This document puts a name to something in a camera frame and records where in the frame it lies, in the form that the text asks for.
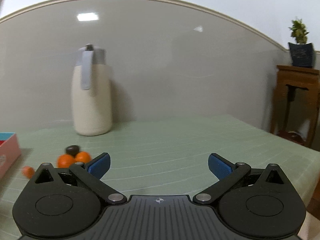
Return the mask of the orange tangerine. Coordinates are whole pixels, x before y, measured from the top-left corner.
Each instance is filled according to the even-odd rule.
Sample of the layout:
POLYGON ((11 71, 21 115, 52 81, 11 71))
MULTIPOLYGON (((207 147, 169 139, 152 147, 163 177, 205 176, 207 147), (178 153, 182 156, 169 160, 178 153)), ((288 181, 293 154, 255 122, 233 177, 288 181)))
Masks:
POLYGON ((73 163, 75 163, 75 158, 69 154, 60 155, 57 159, 58 168, 69 168, 73 163))
POLYGON ((92 160, 90 154, 88 152, 82 151, 79 152, 75 157, 75 162, 83 162, 83 163, 88 163, 92 160))

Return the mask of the dark round fruit far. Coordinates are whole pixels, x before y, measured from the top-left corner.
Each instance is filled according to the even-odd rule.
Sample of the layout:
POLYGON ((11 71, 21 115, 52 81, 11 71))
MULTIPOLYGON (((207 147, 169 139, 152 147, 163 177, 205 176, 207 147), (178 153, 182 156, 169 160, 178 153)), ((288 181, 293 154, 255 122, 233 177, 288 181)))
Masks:
POLYGON ((78 145, 70 145, 65 148, 65 153, 76 156, 80 152, 80 147, 78 145))

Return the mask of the green checked tablecloth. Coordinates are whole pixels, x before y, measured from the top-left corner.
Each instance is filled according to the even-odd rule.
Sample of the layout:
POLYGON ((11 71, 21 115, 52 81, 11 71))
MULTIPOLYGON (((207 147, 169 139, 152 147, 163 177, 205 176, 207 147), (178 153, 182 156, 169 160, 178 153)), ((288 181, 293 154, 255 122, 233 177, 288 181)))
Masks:
POLYGON ((216 182, 207 164, 211 153, 253 168, 278 164, 305 204, 310 203, 319 178, 317 151, 229 115, 127 122, 97 137, 82 137, 69 125, 22 130, 17 137, 22 155, 1 180, 1 239, 20 237, 12 207, 27 183, 22 167, 55 164, 69 145, 79 145, 93 157, 109 153, 111 169, 103 181, 127 196, 193 196, 216 182))

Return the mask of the small orange chunk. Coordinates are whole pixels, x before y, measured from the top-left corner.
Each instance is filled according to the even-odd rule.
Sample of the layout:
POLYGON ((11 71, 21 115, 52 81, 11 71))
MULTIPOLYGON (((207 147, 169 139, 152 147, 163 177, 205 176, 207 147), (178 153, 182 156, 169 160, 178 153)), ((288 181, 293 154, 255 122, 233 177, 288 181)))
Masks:
POLYGON ((28 179, 31 179, 32 176, 35 174, 35 170, 33 167, 30 167, 30 166, 25 166, 22 168, 22 174, 28 178, 28 179))

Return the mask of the colourful cardboard tray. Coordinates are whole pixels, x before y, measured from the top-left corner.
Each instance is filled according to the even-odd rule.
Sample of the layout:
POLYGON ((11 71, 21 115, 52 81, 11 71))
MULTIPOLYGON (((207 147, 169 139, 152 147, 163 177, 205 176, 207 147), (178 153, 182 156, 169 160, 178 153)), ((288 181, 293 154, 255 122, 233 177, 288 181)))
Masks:
POLYGON ((21 155, 17 134, 14 132, 4 132, 0 134, 0 178, 2 179, 14 162, 21 155))

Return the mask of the dark wooden plant stand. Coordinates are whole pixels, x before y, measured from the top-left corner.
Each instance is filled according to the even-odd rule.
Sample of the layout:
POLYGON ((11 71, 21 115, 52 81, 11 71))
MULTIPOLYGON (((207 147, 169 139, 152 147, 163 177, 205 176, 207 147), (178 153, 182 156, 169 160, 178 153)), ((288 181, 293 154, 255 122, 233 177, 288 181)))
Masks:
POLYGON ((319 117, 319 70, 277 65, 270 133, 311 147, 319 117))

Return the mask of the white thermos jug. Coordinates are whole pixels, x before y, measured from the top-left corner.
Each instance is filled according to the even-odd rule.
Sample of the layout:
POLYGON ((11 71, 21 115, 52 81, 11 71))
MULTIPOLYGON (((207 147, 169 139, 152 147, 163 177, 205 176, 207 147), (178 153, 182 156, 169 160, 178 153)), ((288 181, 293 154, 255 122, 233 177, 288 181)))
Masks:
POLYGON ((112 128, 110 71, 103 48, 87 44, 77 51, 71 84, 71 106, 76 133, 96 136, 112 128))

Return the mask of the potted green plant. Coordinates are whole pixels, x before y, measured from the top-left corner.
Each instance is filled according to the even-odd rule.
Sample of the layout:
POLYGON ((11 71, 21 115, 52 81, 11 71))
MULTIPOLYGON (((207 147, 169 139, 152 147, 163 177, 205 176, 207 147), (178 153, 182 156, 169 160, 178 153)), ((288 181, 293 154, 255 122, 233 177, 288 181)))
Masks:
POLYGON ((308 43, 308 30, 302 19, 292 20, 289 27, 291 37, 295 43, 288 43, 292 65, 295 67, 314 68, 315 50, 312 43, 308 43))

